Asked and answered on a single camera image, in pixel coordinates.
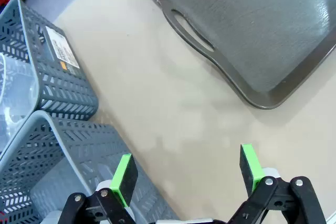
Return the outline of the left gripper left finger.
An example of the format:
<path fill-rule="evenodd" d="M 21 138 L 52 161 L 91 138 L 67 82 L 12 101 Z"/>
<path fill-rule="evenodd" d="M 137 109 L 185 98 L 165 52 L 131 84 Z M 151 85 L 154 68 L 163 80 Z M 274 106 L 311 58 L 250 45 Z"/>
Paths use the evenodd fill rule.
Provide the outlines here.
<path fill-rule="evenodd" d="M 138 170 L 132 154 L 124 154 L 107 187 L 91 196 L 71 194 L 62 210 L 58 223 L 135 223 L 127 211 L 130 206 Z"/>

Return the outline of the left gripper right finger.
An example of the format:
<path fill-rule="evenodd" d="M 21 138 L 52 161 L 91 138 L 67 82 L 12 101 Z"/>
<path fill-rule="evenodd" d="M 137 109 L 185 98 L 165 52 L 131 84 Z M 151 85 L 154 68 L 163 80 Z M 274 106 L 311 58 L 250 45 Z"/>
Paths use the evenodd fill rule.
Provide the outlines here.
<path fill-rule="evenodd" d="M 326 223 L 308 177 L 286 182 L 280 176 L 266 174 L 251 144 L 240 146 L 239 167 L 248 198 L 229 223 L 262 223 L 269 211 L 281 212 L 287 223 Z"/>

